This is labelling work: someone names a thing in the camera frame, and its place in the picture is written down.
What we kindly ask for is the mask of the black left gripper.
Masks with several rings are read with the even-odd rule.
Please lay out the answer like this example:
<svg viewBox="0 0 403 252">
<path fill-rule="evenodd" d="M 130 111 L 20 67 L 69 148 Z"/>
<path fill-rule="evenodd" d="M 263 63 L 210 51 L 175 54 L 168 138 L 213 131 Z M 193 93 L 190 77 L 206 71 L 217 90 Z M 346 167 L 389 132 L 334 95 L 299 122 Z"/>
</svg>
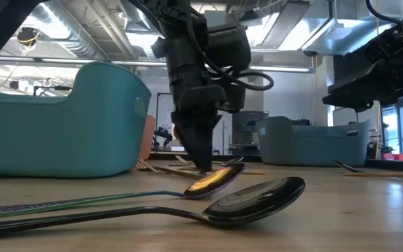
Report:
<svg viewBox="0 0 403 252">
<path fill-rule="evenodd" d="M 237 113 L 244 107 L 246 90 L 222 78 L 214 80 L 200 64 L 167 64 L 180 144 L 194 167 L 212 170 L 213 130 L 222 116 L 219 111 Z"/>
</svg>

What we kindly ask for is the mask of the dark small spoon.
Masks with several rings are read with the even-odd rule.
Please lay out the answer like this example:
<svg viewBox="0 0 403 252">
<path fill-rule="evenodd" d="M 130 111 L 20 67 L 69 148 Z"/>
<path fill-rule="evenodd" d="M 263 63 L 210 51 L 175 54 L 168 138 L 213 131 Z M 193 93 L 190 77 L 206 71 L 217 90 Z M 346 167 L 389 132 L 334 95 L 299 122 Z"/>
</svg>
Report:
<svg viewBox="0 0 403 252">
<path fill-rule="evenodd" d="M 223 167 L 228 167 L 230 165 L 236 164 L 240 161 L 242 161 L 243 157 L 236 157 L 234 159 L 224 161 L 224 162 L 216 162 L 217 165 L 223 166 Z"/>
</svg>

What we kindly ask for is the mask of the rainbow iridescent spoon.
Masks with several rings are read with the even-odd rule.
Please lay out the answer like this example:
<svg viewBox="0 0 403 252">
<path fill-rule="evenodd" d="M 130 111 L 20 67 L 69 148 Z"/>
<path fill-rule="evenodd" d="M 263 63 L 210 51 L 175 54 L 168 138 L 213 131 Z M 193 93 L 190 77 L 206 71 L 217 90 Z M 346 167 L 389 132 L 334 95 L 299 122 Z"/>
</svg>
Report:
<svg viewBox="0 0 403 252">
<path fill-rule="evenodd" d="M 76 208 L 86 204 L 155 195 L 182 197 L 189 200 L 203 199 L 211 196 L 230 184 L 244 169 L 244 164 L 236 163 L 228 167 L 221 168 L 208 175 L 200 176 L 199 179 L 189 186 L 184 192 L 151 190 L 144 192 L 129 192 L 114 195 L 84 197 L 78 199 L 66 199 L 52 202 L 40 202 L 34 204 L 0 205 L 0 218 L 36 214 L 47 211 L 58 211 L 61 209 Z"/>
</svg>

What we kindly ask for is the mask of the gold fork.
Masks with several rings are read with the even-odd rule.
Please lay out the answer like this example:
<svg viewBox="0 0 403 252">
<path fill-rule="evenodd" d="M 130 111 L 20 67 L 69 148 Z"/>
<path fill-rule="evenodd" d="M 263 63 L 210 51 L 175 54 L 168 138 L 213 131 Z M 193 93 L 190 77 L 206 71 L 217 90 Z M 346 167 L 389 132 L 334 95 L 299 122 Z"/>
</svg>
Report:
<svg viewBox="0 0 403 252">
<path fill-rule="evenodd" d="M 151 166 L 150 164 L 148 164 L 145 160 L 143 160 L 142 158 L 139 158 L 135 168 L 139 171 L 150 171 L 150 172 L 155 172 L 155 173 L 159 173 L 159 171 L 154 168 L 153 166 Z"/>
</svg>

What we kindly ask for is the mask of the black utensil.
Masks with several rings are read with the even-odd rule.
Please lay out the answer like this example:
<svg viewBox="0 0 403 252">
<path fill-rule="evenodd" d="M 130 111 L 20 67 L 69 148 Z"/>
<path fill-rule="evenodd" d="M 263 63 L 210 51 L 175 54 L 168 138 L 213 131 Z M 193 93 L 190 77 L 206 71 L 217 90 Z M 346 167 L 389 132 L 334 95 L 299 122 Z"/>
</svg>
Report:
<svg viewBox="0 0 403 252">
<path fill-rule="evenodd" d="M 362 171 L 357 170 L 347 164 L 344 164 L 342 162 L 339 162 L 337 160 L 334 161 L 339 167 L 346 169 L 347 171 L 351 172 L 351 173 L 362 173 Z"/>
</svg>

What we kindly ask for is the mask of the long gold utensil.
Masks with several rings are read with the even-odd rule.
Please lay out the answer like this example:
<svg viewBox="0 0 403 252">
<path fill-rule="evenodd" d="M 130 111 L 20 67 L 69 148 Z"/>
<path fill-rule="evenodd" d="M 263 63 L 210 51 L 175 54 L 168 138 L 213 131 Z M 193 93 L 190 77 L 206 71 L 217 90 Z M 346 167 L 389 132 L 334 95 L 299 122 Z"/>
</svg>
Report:
<svg viewBox="0 0 403 252">
<path fill-rule="evenodd" d="M 403 172 L 379 172 L 379 173 L 369 173 L 369 172 L 349 172 L 345 173 L 344 176 L 355 176 L 355 177 L 397 177 L 403 178 Z"/>
</svg>

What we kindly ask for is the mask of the large black spoon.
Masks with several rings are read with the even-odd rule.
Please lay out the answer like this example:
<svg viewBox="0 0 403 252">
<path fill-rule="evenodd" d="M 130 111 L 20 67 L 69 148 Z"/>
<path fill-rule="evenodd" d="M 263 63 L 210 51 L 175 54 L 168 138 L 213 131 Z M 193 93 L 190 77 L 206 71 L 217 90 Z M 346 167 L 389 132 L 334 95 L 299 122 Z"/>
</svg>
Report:
<svg viewBox="0 0 403 252">
<path fill-rule="evenodd" d="M 141 214 L 178 216 L 216 227 L 241 226 L 266 218 L 288 207 L 300 197 L 305 186 L 304 179 L 296 176 L 265 181 L 220 198 L 202 213 L 163 206 L 138 206 L 43 218 L 0 221 L 0 237 L 26 230 Z"/>
</svg>

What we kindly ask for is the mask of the teal plastic bin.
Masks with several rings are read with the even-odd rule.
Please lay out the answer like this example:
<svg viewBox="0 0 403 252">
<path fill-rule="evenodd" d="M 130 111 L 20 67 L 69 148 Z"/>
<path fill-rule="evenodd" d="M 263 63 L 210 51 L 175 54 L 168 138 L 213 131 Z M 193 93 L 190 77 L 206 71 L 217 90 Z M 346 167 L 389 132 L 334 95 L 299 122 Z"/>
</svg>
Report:
<svg viewBox="0 0 403 252">
<path fill-rule="evenodd" d="M 82 66 L 65 97 L 0 93 L 0 176 L 84 179 L 132 169 L 151 93 L 131 71 Z"/>
</svg>

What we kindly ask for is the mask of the orange plastic bin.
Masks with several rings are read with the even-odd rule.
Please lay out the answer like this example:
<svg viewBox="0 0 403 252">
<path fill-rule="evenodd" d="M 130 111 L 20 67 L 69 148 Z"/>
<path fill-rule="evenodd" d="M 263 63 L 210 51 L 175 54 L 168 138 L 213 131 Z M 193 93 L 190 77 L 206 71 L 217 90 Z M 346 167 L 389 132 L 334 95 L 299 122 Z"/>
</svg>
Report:
<svg viewBox="0 0 403 252">
<path fill-rule="evenodd" d="M 146 116 L 146 123 L 143 131 L 143 138 L 141 142 L 141 150 L 139 157 L 142 160 L 147 160 L 150 157 L 153 144 L 153 136 L 155 132 L 156 119 L 151 115 Z"/>
</svg>

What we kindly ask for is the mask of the dark cabinet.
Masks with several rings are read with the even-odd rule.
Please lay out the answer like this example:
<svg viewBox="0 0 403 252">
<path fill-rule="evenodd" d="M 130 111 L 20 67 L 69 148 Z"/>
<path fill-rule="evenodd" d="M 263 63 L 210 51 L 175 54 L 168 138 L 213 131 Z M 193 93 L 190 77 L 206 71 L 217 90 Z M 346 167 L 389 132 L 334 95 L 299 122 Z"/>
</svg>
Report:
<svg viewBox="0 0 403 252">
<path fill-rule="evenodd" d="M 239 111 L 232 115 L 232 155 L 260 156 L 257 121 L 268 117 L 268 111 Z"/>
</svg>

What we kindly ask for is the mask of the grey plastic bin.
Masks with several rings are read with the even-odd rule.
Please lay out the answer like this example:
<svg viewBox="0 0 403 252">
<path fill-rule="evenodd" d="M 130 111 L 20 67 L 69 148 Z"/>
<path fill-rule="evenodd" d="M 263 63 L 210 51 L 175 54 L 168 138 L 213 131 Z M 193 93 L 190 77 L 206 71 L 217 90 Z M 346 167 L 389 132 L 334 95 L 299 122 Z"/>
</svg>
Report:
<svg viewBox="0 0 403 252">
<path fill-rule="evenodd" d="M 340 126 L 294 125 L 284 116 L 256 124 L 261 159 L 283 166 L 331 167 L 336 162 L 362 166 L 371 121 Z"/>
</svg>

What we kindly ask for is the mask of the long ceiling tube light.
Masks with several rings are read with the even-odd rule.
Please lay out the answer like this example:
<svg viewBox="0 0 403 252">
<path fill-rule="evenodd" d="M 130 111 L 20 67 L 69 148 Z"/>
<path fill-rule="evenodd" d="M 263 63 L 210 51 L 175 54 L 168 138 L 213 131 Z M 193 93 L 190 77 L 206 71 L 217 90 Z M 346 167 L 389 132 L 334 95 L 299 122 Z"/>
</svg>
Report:
<svg viewBox="0 0 403 252">
<path fill-rule="evenodd" d="M 0 56 L 0 64 L 21 63 L 24 65 L 64 65 L 78 66 L 96 62 L 95 59 L 67 59 L 67 58 L 42 58 L 42 57 L 15 57 L 15 56 Z M 167 67 L 165 62 L 139 61 L 139 60 L 105 60 L 105 62 L 129 66 L 129 67 Z M 288 73 L 303 73 L 312 74 L 315 72 L 311 67 L 297 66 L 261 66 L 250 65 L 250 70 L 253 71 L 272 71 L 272 72 L 288 72 Z"/>
</svg>

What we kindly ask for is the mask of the grey ceiling junction box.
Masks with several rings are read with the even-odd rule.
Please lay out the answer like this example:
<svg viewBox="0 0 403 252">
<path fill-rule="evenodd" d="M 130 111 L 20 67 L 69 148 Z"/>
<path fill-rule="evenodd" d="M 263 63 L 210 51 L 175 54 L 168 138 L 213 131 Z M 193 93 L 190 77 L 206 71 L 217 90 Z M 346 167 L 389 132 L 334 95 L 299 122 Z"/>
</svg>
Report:
<svg viewBox="0 0 403 252">
<path fill-rule="evenodd" d="M 206 10 L 204 17 L 206 18 L 208 27 L 225 25 L 227 23 L 225 11 Z"/>
</svg>

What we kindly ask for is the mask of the black gantry frame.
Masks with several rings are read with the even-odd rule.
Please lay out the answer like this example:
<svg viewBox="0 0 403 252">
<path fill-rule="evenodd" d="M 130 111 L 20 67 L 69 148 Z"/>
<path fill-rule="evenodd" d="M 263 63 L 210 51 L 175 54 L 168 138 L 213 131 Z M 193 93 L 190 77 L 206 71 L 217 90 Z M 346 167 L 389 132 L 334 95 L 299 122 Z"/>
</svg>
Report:
<svg viewBox="0 0 403 252">
<path fill-rule="evenodd" d="M 156 98 L 156 112 L 155 112 L 155 130 L 158 130 L 158 127 L 166 128 L 171 134 L 173 133 L 173 123 L 171 121 L 171 112 L 174 109 L 174 104 L 172 102 L 172 96 L 167 92 L 158 92 Z M 160 146 L 156 150 L 158 151 L 171 151 L 172 141 L 167 145 L 167 147 L 163 146 L 164 139 L 162 137 L 157 138 Z"/>
</svg>

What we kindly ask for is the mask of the large metal ventilation duct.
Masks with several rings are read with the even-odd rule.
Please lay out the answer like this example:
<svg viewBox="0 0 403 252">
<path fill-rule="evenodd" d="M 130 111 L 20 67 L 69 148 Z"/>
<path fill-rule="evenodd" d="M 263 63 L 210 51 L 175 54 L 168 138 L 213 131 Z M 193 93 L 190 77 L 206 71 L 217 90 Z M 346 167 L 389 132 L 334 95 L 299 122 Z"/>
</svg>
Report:
<svg viewBox="0 0 403 252">
<path fill-rule="evenodd" d="M 255 52 L 351 53 L 394 26 L 372 15 L 365 0 L 274 0 L 264 7 Z"/>
</svg>

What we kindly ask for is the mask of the black overhead rail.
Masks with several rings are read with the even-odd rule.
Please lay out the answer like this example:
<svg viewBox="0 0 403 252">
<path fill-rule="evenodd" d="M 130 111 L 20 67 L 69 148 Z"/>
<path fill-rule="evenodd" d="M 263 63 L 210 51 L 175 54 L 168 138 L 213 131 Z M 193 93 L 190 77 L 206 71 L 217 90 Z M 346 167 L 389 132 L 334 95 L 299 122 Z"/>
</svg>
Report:
<svg viewBox="0 0 403 252">
<path fill-rule="evenodd" d="M 49 90 L 55 90 L 55 91 L 71 91 L 73 87 L 69 86 L 64 86 L 64 85 L 56 85 L 56 86 L 34 86 L 34 92 L 33 96 L 37 96 L 37 92 L 40 90 L 40 95 L 44 94 L 46 96 L 54 97 L 55 95 L 53 93 L 50 93 Z"/>
</svg>

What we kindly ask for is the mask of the silver spiral ceiling duct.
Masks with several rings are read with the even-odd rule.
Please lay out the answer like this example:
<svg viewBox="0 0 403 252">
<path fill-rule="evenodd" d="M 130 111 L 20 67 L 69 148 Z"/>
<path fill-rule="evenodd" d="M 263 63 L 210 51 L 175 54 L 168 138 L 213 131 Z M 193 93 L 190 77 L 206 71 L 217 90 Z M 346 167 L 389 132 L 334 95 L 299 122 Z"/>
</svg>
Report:
<svg viewBox="0 0 403 252">
<path fill-rule="evenodd" d="M 42 7 L 52 18 L 52 23 L 49 24 L 51 38 L 57 39 L 70 53 L 81 59 L 110 59 L 59 0 L 46 1 L 42 3 Z"/>
</svg>

